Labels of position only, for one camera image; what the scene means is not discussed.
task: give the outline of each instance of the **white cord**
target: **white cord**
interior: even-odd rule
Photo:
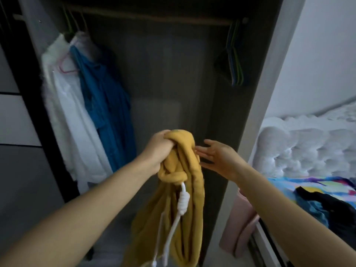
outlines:
[[[190,194],[187,192],[185,189],[185,184],[184,182],[181,183],[182,190],[179,194],[179,200],[178,200],[178,206],[177,206],[177,215],[176,219],[173,222],[173,225],[171,227],[171,230],[169,231],[166,243],[163,248],[163,266],[166,267],[168,265],[168,257],[169,257],[169,248],[171,246],[171,241],[173,234],[176,231],[176,228],[178,226],[178,223],[180,221],[180,217],[185,214],[185,212],[188,209],[188,203],[190,199]]]
[[[156,247],[154,248],[154,259],[153,259],[152,265],[151,265],[152,267],[157,266],[157,255],[158,255],[159,241],[161,240],[163,218],[164,218],[164,212],[161,213],[161,219],[159,220]]]

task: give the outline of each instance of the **person's left hand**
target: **person's left hand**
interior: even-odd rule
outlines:
[[[161,166],[161,162],[166,159],[172,150],[174,143],[169,139],[165,139],[164,135],[170,130],[160,131],[152,136],[144,151],[138,156],[152,167],[152,172],[156,174]]]

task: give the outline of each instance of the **colorful bedsheet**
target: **colorful bedsheet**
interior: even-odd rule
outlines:
[[[268,178],[283,194],[296,201],[293,191],[303,187],[309,192],[329,194],[339,200],[350,203],[356,209],[356,190],[348,179],[342,177],[308,177],[308,178]]]

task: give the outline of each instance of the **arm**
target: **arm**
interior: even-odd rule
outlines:
[[[134,161],[25,234],[0,259],[0,266],[78,265],[118,212],[158,172],[173,147],[170,140],[163,138],[167,131],[155,134]]]
[[[243,191],[289,260],[296,267],[352,266],[356,252],[336,234],[286,198],[231,147],[205,140],[197,154],[212,163],[201,165],[235,182]]]

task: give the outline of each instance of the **clothing rod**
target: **clothing rod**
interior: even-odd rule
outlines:
[[[211,26],[229,26],[232,23],[230,19],[211,18],[211,17],[187,17],[187,16],[154,16],[151,14],[127,12],[113,9],[104,9],[96,7],[86,7],[74,4],[66,4],[65,7],[73,12],[81,12],[91,15],[99,15],[111,18],[121,19],[138,19],[154,22],[169,22],[169,23],[183,23],[195,25],[211,25]]]

